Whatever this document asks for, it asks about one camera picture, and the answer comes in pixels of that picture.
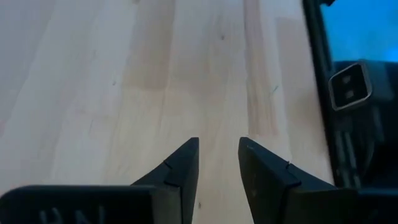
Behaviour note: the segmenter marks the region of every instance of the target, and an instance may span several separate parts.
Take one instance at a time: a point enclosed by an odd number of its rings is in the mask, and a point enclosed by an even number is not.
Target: black plastic part
[[[199,139],[191,138],[132,186],[28,186],[0,198],[0,223],[192,222]]]
[[[180,189],[182,223],[191,223],[199,175],[199,138],[191,138],[161,165],[133,185],[172,186]]]
[[[180,223],[178,189],[28,186],[0,200],[8,223]]]
[[[326,1],[302,2],[335,185],[356,188],[398,186],[394,181],[396,178],[393,178],[393,170],[387,171],[388,175],[379,173],[380,169],[385,169],[381,164],[391,163],[386,167],[398,170],[394,162],[380,161],[380,158],[393,161],[391,158],[396,158],[395,150],[379,150],[386,146],[396,148],[398,119],[394,113],[398,110],[398,99],[394,92],[398,92],[395,75],[398,63],[366,60],[372,86],[371,96],[363,102],[335,111],[328,80],[336,72],[364,60],[332,62],[320,8]]]
[[[238,155],[255,224],[354,220],[358,201],[356,190],[337,189],[249,138],[241,138]]]

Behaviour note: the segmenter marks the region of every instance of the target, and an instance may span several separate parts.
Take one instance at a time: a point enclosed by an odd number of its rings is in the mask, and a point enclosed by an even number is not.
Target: wood grain
[[[40,1],[47,7],[31,10],[48,17],[32,30],[15,25],[35,40],[34,57],[0,75],[0,93],[17,92],[0,97],[0,193],[130,184],[192,136],[200,138],[195,223],[252,223],[241,136],[332,181],[297,1]],[[13,29],[5,18],[0,29]],[[10,81],[17,72],[21,81]]]

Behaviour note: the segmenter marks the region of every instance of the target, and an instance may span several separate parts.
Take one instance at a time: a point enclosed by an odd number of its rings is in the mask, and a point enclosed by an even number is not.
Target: wooden surface
[[[300,1],[1,4],[0,194],[130,184],[192,136],[195,223],[252,222],[241,136],[332,182]]]

